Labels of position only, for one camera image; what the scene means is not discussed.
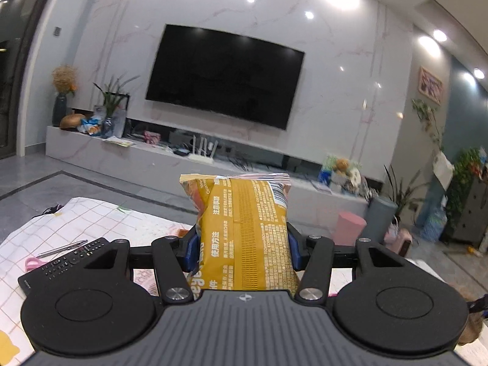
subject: gray cylinder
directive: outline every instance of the gray cylinder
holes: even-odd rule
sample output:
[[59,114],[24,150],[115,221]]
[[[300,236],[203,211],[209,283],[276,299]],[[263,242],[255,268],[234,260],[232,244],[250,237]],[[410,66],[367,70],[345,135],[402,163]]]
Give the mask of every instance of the gray cylinder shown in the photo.
[[375,197],[364,218],[367,225],[359,237],[382,243],[397,208],[398,205],[388,198]]

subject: dark vase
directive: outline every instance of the dark vase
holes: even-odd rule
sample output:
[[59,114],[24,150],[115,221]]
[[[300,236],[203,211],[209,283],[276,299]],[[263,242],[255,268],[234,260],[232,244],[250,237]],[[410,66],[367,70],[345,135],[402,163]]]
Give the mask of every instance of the dark vase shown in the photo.
[[56,96],[56,100],[54,102],[53,107],[53,126],[59,126],[61,120],[66,117],[66,111],[68,110],[68,99],[66,94],[63,92],[59,92],[58,96]]
[[110,138],[114,135],[114,123],[112,117],[106,117],[102,122],[102,138]]

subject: black floor border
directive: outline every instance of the black floor border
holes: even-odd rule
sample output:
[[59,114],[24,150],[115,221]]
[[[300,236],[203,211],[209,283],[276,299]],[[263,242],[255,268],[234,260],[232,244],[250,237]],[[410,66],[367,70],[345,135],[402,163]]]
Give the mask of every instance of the black floor border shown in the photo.
[[480,285],[480,287],[486,292],[488,293],[488,289],[485,288],[485,286],[480,282],[478,281],[474,276],[472,276],[462,265],[460,265],[457,261],[455,261],[449,254],[450,253],[453,253],[453,254],[459,254],[459,252],[449,252],[449,251],[445,251],[443,250],[442,253],[444,253],[447,258],[449,260],[451,260],[454,264],[456,264],[460,269],[462,269],[473,281],[475,281],[478,285]]
[[133,198],[133,199],[137,199],[139,201],[144,201],[144,202],[147,202],[147,203],[152,203],[153,205],[163,206],[165,208],[173,209],[173,210],[176,210],[178,212],[189,213],[190,215],[195,215],[195,216],[198,215],[198,212],[196,210],[190,210],[190,209],[186,209],[186,208],[181,208],[180,206],[171,205],[169,203],[164,203],[164,202],[156,201],[155,199],[146,198],[145,196],[140,196],[140,195],[137,195],[137,194],[129,193],[128,191],[124,191],[124,190],[120,190],[120,189],[115,188],[115,187],[107,186],[106,184],[101,184],[101,183],[98,183],[96,181],[93,181],[93,180],[90,180],[90,179],[87,179],[87,178],[84,178],[82,176],[78,176],[76,174],[69,173],[69,172],[66,172],[66,171],[57,171],[57,172],[48,174],[47,176],[44,176],[43,178],[34,180],[34,181],[32,181],[32,182],[30,182],[28,184],[25,184],[23,186],[20,186],[19,188],[16,188],[16,189],[14,189],[12,191],[9,191],[8,193],[5,193],[5,194],[1,195],[0,196],[0,201],[4,200],[4,199],[6,199],[6,198],[8,198],[8,197],[10,197],[12,195],[15,195],[15,194],[19,193],[20,191],[26,190],[29,187],[35,186],[36,184],[42,183],[43,181],[49,180],[49,179],[54,178],[56,176],[59,176],[61,174],[64,174],[65,176],[68,176],[70,178],[74,178],[74,179],[79,180],[79,181],[83,181],[83,182],[88,183],[88,184],[92,184],[92,185],[97,186],[97,187],[100,187],[100,188],[102,188],[104,190],[112,191],[112,192],[117,193],[117,194],[121,194],[121,195],[124,195],[124,196],[128,196],[128,197]]

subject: remote control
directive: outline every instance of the remote control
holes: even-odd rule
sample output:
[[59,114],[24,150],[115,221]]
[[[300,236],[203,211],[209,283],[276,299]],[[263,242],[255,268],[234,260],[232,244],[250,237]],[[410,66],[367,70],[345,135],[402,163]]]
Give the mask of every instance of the remote control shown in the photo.
[[28,295],[33,287],[46,285],[59,275],[72,270],[73,267],[83,268],[94,253],[102,251],[110,242],[105,238],[98,238],[84,246],[75,249],[49,263],[19,277],[18,282],[22,291]]

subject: blue wall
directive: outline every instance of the blue wall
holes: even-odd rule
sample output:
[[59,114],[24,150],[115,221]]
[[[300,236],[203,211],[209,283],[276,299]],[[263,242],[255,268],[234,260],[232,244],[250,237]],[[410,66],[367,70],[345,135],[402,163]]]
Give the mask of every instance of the blue wall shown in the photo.
[[[453,57],[443,138],[444,154],[451,163],[455,162],[462,149],[484,146],[488,150],[488,92],[476,80],[468,80],[466,73],[470,74]],[[424,207],[417,218],[418,226],[424,224],[431,208],[440,204],[444,193],[439,181],[433,177]]]

